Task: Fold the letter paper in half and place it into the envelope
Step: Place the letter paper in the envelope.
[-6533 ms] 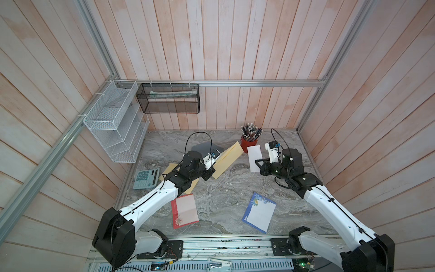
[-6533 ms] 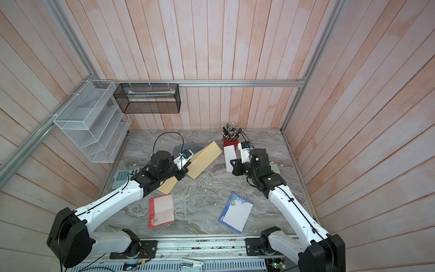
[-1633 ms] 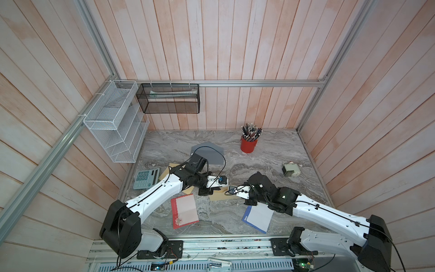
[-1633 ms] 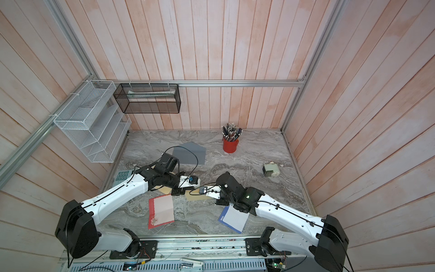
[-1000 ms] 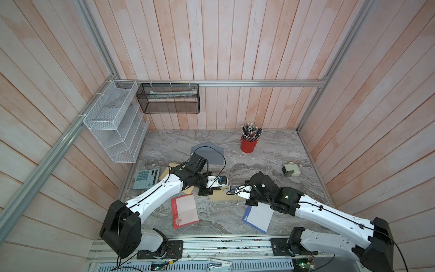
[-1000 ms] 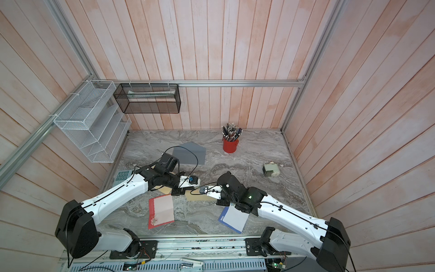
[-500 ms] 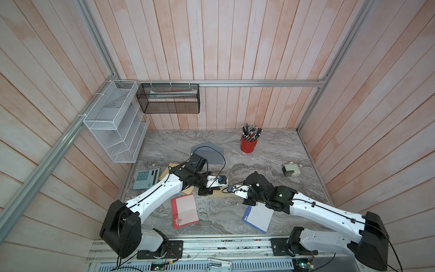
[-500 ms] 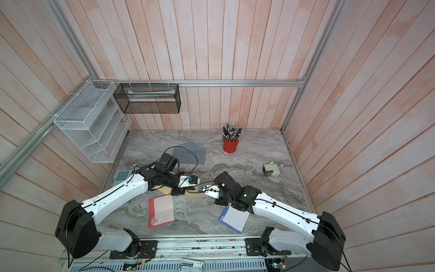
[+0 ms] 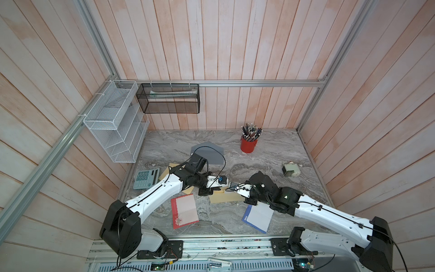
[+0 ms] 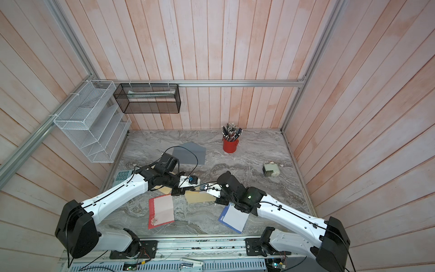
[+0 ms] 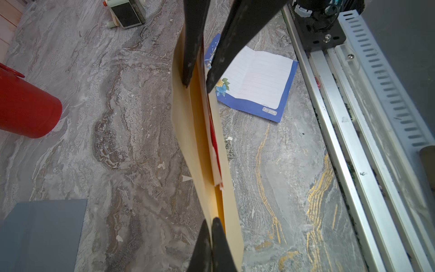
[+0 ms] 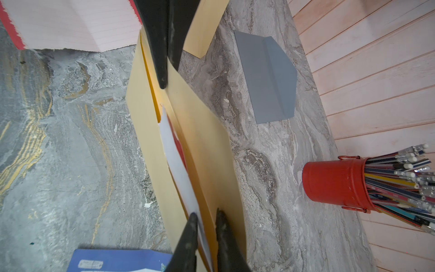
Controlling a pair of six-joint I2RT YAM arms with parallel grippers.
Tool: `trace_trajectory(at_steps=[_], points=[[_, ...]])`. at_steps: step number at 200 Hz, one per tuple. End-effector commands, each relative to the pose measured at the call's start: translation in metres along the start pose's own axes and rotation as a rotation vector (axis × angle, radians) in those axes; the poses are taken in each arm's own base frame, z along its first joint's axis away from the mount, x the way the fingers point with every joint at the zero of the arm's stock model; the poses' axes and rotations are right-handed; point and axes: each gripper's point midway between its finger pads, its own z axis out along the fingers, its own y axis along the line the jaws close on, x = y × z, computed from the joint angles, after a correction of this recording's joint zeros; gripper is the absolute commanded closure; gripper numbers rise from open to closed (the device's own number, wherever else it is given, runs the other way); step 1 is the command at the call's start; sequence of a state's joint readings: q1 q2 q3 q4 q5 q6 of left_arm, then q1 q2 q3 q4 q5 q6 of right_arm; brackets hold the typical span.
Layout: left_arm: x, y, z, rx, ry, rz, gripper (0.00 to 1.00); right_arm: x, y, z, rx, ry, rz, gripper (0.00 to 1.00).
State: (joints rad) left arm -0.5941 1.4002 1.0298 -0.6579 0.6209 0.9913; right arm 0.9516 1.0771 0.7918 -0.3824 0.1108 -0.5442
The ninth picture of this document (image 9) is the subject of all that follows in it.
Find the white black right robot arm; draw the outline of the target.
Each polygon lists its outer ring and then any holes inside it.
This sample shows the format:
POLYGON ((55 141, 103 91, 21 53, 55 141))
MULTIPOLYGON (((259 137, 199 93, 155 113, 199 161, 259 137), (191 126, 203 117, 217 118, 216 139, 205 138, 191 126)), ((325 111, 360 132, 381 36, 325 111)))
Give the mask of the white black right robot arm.
POLYGON ((281 255, 314 255, 324 252, 358 261, 373 272, 393 271, 394 241, 387 221, 375 216, 360 218, 324 205, 299 190, 279 187, 261 171, 241 184, 231 185, 230 192, 245 198, 245 203, 263 203, 282 214, 306 219, 330 229, 320 233, 294 227, 281 255))

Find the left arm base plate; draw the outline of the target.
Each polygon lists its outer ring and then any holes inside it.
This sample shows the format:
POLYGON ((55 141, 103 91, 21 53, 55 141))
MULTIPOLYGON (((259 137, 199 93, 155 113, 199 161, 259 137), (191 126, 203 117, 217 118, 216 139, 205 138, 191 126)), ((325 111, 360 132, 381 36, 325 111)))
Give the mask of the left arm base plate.
POLYGON ((164 241, 156 252, 149 250, 140 250, 137 254, 138 260, 164 260, 164 259, 180 259, 184 242, 182 240, 164 241))

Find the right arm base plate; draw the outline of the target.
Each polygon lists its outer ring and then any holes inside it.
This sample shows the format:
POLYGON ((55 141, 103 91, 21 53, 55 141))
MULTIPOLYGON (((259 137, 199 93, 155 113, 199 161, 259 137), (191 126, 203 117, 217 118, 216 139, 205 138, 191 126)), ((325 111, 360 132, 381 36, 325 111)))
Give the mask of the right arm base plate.
POLYGON ((305 249, 300 243, 291 242, 287 238, 272 238, 270 239, 271 248, 274 256, 315 256, 318 251, 309 251, 305 249))

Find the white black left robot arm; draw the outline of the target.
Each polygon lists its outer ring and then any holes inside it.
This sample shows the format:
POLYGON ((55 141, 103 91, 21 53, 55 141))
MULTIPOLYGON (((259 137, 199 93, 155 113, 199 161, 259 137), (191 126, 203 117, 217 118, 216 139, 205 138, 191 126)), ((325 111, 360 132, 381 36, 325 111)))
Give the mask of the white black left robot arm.
POLYGON ((207 163, 207 159, 193 153, 187 161, 170 168, 162 181, 144 193, 126 202, 114 201, 105 216, 100 237, 120 259, 136 250, 165 256, 168 238, 157 229, 142 231, 141 225, 154 210, 182 190, 196 187, 200 195, 208 196, 216 188, 227 186, 226 176, 214 176, 210 171, 201 173, 207 163))

